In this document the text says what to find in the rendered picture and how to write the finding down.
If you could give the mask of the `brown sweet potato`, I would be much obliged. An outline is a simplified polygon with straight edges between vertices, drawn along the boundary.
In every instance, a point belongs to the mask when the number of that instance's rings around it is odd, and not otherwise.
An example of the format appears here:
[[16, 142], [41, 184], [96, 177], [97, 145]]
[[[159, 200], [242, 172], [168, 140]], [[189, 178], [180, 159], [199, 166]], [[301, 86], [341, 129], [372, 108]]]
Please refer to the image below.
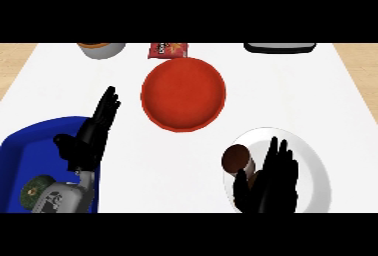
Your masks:
[[223, 179], [226, 190], [233, 192], [233, 184], [239, 170], [245, 172], [248, 189], [252, 189], [258, 169], [249, 149], [244, 145], [235, 144], [226, 149], [221, 156], [221, 167], [224, 171]]

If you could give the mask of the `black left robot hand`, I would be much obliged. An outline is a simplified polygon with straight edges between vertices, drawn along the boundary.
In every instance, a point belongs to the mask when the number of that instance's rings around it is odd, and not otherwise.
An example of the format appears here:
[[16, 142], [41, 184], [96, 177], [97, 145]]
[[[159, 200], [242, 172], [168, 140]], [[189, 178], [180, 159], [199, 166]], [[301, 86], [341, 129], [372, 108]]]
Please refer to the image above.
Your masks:
[[115, 87], [109, 86], [93, 116], [86, 119], [77, 135], [58, 134], [53, 138], [59, 156], [68, 161], [68, 170], [72, 172], [94, 171], [100, 165], [108, 133], [120, 105]]

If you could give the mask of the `red snack bag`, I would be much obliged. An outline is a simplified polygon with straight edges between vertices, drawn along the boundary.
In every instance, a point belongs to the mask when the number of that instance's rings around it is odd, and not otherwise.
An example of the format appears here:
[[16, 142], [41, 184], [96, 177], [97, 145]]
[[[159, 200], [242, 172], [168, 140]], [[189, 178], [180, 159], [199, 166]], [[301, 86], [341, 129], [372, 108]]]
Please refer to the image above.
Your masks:
[[186, 43], [152, 43], [149, 48], [149, 58], [174, 59], [187, 57]]

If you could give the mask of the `grey cup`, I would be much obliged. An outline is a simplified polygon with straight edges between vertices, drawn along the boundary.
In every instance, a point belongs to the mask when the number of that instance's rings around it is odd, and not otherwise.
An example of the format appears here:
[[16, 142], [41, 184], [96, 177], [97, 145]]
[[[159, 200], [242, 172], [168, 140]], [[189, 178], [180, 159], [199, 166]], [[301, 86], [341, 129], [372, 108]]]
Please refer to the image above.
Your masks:
[[124, 49], [124, 43], [80, 43], [84, 55], [96, 60], [114, 57]]

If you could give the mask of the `red bowl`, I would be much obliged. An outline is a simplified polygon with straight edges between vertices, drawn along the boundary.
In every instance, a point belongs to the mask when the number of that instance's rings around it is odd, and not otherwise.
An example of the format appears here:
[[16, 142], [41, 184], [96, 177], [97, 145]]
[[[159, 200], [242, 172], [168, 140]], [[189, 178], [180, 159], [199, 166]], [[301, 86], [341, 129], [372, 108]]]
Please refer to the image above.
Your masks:
[[193, 132], [217, 118], [226, 84], [216, 68], [195, 58], [177, 58], [149, 72], [140, 92], [151, 121], [171, 132]]

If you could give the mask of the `white plate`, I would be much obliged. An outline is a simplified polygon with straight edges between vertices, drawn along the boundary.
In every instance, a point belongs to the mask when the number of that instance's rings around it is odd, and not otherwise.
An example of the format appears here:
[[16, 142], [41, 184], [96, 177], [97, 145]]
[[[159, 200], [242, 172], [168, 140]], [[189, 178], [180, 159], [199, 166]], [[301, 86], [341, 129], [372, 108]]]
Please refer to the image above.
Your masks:
[[[261, 170], [273, 137], [279, 141], [286, 140], [288, 149], [298, 161], [295, 213], [326, 212], [331, 204], [329, 178], [320, 158], [303, 139], [282, 129], [258, 128], [248, 131], [232, 145], [241, 144], [249, 149], [257, 169]], [[230, 192], [230, 198], [235, 206], [233, 192]]]

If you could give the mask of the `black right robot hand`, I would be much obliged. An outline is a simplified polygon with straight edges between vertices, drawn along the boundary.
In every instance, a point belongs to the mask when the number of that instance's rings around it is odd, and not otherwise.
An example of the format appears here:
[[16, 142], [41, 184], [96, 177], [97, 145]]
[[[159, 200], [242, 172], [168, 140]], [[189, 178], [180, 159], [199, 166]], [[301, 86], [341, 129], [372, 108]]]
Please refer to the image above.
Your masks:
[[248, 186], [247, 174], [238, 171], [233, 182], [235, 206], [245, 214], [292, 214], [297, 208], [298, 161], [286, 140], [270, 140], [263, 169]]

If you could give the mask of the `blue tray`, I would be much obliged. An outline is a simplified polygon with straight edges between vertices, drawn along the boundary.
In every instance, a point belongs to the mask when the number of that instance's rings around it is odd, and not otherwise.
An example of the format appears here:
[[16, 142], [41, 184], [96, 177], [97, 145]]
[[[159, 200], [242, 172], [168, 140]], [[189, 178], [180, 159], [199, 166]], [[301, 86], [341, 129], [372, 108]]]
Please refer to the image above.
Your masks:
[[[80, 183], [80, 172], [68, 170], [68, 161], [59, 156], [53, 138], [58, 134], [77, 135], [87, 118], [63, 117], [34, 124], [13, 133], [0, 145], [0, 213], [25, 212], [21, 190], [38, 175], [50, 175], [56, 182]], [[94, 171], [94, 198], [89, 212], [97, 211], [99, 166]]]

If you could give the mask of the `dark green round vegetable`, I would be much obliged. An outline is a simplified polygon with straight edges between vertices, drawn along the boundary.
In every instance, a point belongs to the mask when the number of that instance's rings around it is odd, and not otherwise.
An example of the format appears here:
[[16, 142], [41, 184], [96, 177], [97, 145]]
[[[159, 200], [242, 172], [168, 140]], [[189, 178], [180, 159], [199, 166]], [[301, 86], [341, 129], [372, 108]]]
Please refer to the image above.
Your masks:
[[21, 206], [25, 210], [34, 208], [44, 190], [55, 182], [56, 180], [50, 175], [38, 175], [27, 182], [19, 196]]

